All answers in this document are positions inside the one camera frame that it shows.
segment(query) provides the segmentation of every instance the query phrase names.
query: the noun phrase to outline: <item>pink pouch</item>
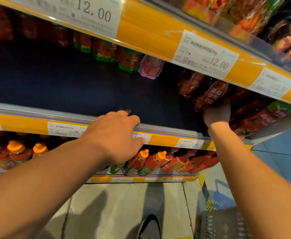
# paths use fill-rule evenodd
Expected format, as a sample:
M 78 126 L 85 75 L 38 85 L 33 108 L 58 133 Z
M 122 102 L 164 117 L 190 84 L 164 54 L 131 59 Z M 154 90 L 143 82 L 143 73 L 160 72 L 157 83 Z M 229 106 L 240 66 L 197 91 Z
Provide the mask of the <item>pink pouch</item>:
M 141 76 L 154 80 L 162 71 L 164 60 L 145 55 L 140 63 L 138 72 Z

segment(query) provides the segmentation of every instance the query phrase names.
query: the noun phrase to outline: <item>hand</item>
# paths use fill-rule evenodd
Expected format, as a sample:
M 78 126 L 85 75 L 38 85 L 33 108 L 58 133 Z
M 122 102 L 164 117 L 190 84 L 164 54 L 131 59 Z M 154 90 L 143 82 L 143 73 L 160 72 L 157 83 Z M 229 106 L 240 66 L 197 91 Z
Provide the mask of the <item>hand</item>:
M 226 123 L 228 125 L 230 119 L 230 100 L 223 100 L 218 107 L 209 107 L 203 114 L 204 122 L 207 128 L 216 123 Z
M 99 116 L 78 139 L 99 149 L 105 165 L 121 164 L 131 159 L 143 146 L 144 138 L 132 139 L 133 128 L 140 123 L 138 116 L 126 111 Z

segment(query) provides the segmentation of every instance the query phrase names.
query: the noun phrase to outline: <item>shoe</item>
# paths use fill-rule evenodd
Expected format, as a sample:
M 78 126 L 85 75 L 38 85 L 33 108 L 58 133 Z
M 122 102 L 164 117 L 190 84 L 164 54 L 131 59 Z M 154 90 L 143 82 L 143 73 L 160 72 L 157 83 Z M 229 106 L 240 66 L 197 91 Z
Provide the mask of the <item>shoe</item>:
M 160 225 L 157 217 L 148 215 L 141 223 L 136 239 L 161 239 Z

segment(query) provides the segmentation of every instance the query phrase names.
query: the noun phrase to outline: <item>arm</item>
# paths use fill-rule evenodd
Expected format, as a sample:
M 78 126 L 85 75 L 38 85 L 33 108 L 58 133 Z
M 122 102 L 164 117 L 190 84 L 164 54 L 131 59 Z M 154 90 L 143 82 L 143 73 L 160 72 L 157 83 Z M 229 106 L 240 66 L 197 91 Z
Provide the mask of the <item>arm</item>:
M 230 129 L 229 117 L 229 104 L 204 113 L 208 133 L 252 237 L 291 238 L 291 184 L 245 147 Z
M 34 238 L 94 173 L 132 158 L 144 144 L 132 139 L 139 123 L 125 111 L 109 112 L 79 139 L 1 175 L 0 239 Z

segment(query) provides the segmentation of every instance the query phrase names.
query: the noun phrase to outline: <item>dark blue shelf backing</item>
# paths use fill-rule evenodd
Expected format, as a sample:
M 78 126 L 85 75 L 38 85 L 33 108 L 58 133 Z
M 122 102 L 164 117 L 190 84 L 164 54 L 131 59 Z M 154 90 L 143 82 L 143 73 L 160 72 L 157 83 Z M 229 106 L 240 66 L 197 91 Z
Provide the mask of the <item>dark blue shelf backing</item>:
M 179 71 L 166 62 L 161 75 L 151 80 L 72 47 L 33 40 L 4 42 L 0 102 L 90 116 L 129 108 L 144 124 L 206 131 L 192 102 L 177 92 Z

